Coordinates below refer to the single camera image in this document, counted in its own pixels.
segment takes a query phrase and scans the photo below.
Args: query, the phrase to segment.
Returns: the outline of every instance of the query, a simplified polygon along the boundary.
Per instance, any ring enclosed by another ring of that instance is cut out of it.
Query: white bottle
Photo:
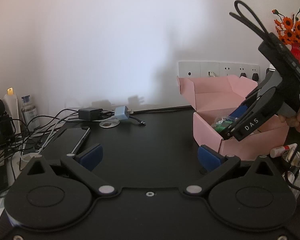
[[[13,93],[13,88],[8,89],[8,93],[4,95],[3,104],[6,108],[7,114],[13,119],[19,119],[19,108],[18,108],[18,98],[17,95]],[[16,134],[20,133],[20,123],[18,120],[13,121],[16,127]]]

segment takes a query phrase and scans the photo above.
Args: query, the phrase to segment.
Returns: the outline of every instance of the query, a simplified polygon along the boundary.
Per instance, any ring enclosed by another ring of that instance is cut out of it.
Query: pink cardboard box
[[[193,135],[199,145],[207,145],[225,156],[234,154],[242,160],[254,160],[282,146],[289,127],[274,115],[258,131],[238,142],[234,137],[224,140],[212,127],[217,117],[231,114],[257,86],[245,77],[178,78],[180,93],[196,110]]]

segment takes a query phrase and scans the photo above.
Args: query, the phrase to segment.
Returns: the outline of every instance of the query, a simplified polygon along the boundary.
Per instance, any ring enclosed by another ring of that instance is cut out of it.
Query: blue gripper pad
[[[78,154],[74,159],[83,167],[92,171],[103,158],[103,149],[100,144],[95,144]]]
[[[247,111],[248,107],[246,105],[238,106],[236,110],[234,110],[229,116],[233,118],[239,118],[241,117],[245,111]]]
[[[199,163],[211,172],[225,162],[225,158],[206,145],[201,145],[198,149]]]

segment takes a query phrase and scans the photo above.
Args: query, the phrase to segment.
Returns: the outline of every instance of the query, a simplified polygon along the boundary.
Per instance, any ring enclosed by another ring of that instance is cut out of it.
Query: red vase
[[[291,45],[291,53],[300,63],[300,43],[295,42]]]

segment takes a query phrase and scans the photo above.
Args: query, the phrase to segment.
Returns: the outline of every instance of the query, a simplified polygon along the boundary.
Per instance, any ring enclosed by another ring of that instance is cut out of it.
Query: wall outlet
[[[219,67],[221,77],[229,75],[236,75],[240,77],[240,74],[244,72],[244,69],[242,69],[241,64],[238,63],[220,62]]]
[[[200,77],[200,62],[199,61],[180,61],[179,77]]]
[[[254,73],[258,74],[260,77],[260,66],[251,65],[251,64],[241,64],[242,68],[245,69],[245,73],[247,74],[247,78],[252,79]]]
[[[200,76],[201,77],[220,76],[219,62],[201,61]]]

